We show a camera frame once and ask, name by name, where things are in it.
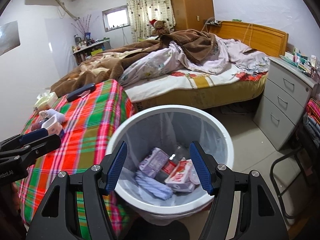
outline teddy bear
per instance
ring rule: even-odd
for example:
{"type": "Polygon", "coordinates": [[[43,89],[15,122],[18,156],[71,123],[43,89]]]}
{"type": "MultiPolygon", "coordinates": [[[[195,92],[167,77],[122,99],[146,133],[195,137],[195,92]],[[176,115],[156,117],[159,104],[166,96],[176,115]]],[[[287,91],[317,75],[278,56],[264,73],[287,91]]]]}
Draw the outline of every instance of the teddy bear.
{"type": "Polygon", "coordinates": [[[157,21],[156,19],[153,19],[152,21],[150,21],[150,24],[154,27],[151,37],[170,34],[170,30],[167,27],[166,21],[157,21]]]}

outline hand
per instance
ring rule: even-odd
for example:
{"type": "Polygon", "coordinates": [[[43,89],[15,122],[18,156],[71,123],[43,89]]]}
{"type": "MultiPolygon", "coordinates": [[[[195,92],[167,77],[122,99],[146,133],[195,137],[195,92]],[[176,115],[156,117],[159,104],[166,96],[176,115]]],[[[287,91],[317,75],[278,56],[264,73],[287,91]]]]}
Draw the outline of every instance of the hand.
{"type": "Polygon", "coordinates": [[[19,210],[20,209],[20,199],[19,199],[19,195],[18,195],[18,186],[14,182],[11,184],[11,188],[12,188],[12,202],[13,202],[14,208],[16,210],[19,210]]]}

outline drawer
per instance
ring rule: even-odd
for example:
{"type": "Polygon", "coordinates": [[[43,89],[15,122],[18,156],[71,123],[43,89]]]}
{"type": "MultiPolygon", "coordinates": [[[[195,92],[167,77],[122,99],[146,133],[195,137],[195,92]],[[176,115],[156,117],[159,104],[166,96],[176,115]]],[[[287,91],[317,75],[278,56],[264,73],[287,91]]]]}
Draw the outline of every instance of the drawer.
{"type": "Polygon", "coordinates": [[[271,80],[268,80],[264,89],[264,96],[274,103],[293,124],[297,125],[304,108],[271,80]]]}
{"type": "Polygon", "coordinates": [[[253,121],[276,150],[282,147],[295,128],[289,118],[265,96],[261,98],[253,121]]]}
{"type": "Polygon", "coordinates": [[[278,64],[270,62],[268,79],[286,91],[303,108],[306,106],[312,89],[297,76],[278,64]]]}

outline metal bolt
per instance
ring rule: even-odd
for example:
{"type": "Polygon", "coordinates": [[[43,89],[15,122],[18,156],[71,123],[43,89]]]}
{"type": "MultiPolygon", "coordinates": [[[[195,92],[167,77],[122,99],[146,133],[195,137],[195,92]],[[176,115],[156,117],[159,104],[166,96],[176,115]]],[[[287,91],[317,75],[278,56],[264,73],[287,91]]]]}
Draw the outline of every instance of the metal bolt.
{"type": "Polygon", "coordinates": [[[65,171],[60,171],[59,173],[58,173],[58,177],[59,178],[63,178],[64,176],[66,176],[66,172],[65,171]]]}
{"type": "Polygon", "coordinates": [[[258,171],[251,171],[252,176],[258,177],[260,173],[258,171]]]}
{"type": "Polygon", "coordinates": [[[227,167],[224,164],[219,164],[218,169],[224,171],[227,167]]]}
{"type": "Polygon", "coordinates": [[[93,171],[98,171],[98,170],[100,170],[100,165],[98,165],[98,164],[93,165],[93,166],[91,167],[91,170],[93,170],[93,171]]]}

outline brown blanket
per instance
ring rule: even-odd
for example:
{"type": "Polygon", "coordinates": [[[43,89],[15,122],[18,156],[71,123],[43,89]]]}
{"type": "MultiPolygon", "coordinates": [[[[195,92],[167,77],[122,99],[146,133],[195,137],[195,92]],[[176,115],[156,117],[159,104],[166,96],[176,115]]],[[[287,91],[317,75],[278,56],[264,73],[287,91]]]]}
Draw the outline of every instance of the brown blanket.
{"type": "Polygon", "coordinates": [[[167,48],[170,41],[175,41],[182,47],[187,58],[198,64],[213,49],[215,36],[212,33],[196,30],[178,31],[162,35],[159,41],[145,40],[118,49],[106,50],[82,62],[53,84],[51,91],[56,92],[58,97],[62,97],[89,83],[98,84],[108,79],[117,80],[131,64],[150,52],[167,48]]]}

